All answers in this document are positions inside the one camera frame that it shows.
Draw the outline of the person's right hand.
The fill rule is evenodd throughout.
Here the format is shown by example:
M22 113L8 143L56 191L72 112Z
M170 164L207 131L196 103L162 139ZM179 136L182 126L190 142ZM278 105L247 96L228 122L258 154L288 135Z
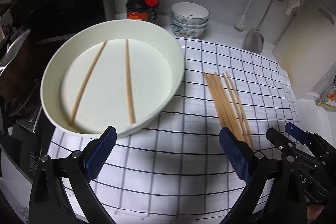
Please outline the person's right hand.
M329 206L310 205L307 207L307 223L329 223L330 217Z

